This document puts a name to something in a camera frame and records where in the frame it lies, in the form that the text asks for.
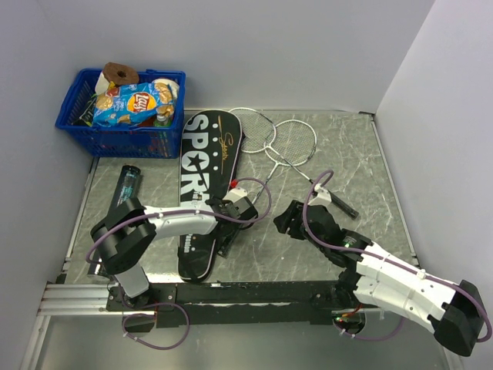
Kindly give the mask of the black racket cover bag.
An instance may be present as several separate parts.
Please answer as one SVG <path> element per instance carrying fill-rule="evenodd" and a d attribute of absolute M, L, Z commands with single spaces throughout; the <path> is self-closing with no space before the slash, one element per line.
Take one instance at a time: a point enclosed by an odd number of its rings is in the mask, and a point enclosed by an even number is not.
<path fill-rule="evenodd" d="M 243 131 L 240 120 L 224 110 L 205 110 L 195 114 L 183 127 L 179 205 L 224 198 L 236 179 Z M 205 281 L 213 269 L 219 249 L 216 231 L 207 235 L 179 237 L 178 275 L 182 281 Z"/>

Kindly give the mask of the badminton racket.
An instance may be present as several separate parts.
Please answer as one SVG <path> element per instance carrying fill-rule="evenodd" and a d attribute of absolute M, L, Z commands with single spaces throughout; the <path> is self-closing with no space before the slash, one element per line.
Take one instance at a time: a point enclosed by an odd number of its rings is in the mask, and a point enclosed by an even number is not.
<path fill-rule="evenodd" d="M 290 167 L 309 183 L 313 180 L 303 173 L 300 166 L 307 163 L 315 154 L 317 134 L 313 127 L 298 119 L 287 119 L 274 123 L 263 113 L 246 107 L 230 110 L 241 123 L 245 139 L 244 153 L 265 153 L 274 162 L 267 176 L 269 181 L 278 167 Z"/>
<path fill-rule="evenodd" d="M 279 166 L 297 169 L 314 155 L 317 135 L 309 124 L 297 120 L 285 120 L 277 125 L 248 123 L 246 126 L 248 152 L 265 152 L 274 167 L 265 179 L 268 183 Z"/>

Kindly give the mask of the blue plastic basket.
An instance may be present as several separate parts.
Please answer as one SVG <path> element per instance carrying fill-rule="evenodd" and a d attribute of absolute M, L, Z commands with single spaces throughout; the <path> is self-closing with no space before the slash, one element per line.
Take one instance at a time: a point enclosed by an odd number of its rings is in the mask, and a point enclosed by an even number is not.
<path fill-rule="evenodd" d="M 92 156 L 128 158 L 177 158 L 179 156 L 184 121 L 186 74 L 183 71 L 147 69 L 138 72 L 140 82 L 171 79 L 178 83 L 173 121 L 159 126 L 77 126 L 75 121 L 84 113 L 95 93 L 101 69 L 82 69 L 76 75 L 62 102 L 55 127 L 67 132 Z"/>

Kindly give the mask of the black shuttlecock tube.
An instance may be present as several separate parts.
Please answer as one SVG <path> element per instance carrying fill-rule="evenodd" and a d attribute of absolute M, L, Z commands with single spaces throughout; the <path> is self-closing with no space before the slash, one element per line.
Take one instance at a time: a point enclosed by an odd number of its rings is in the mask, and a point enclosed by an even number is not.
<path fill-rule="evenodd" d="M 141 179 L 142 171 L 140 168 L 131 165 L 122 166 L 108 211 L 117 208 L 121 203 L 130 198 L 137 197 Z M 90 278 L 95 278 L 96 280 L 110 280 L 109 275 L 106 273 L 105 268 L 101 264 L 102 259 L 97 250 L 94 251 L 92 258 L 97 260 L 97 264 L 91 263 L 89 265 L 87 275 Z"/>

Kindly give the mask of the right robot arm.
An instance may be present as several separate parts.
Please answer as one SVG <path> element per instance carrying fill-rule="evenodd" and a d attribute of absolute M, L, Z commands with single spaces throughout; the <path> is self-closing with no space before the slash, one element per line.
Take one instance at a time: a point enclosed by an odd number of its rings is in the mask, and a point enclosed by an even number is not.
<path fill-rule="evenodd" d="M 437 342 L 468 357 L 486 323 L 477 287 L 441 280 L 412 266 L 356 231 L 340 227 L 323 205 L 294 200 L 273 220 L 277 231 L 309 241 L 333 264 L 343 268 L 337 300 L 391 311 L 426 328 Z"/>

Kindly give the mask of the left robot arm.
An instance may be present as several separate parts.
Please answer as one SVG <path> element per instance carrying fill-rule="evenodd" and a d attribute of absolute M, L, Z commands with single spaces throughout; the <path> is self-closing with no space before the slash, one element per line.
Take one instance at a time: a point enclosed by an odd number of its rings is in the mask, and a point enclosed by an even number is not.
<path fill-rule="evenodd" d="M 102 266 L 118 281 L 125 301 L 142 310 L 151 303 L 153 292 L 139 260 L 155 239 L 188 234 L 221 237 L 257 217 L 257 209 L 246 195 L 164 208 L 144 206 L 133 198 L 97 223 L 90 234 Z"/>

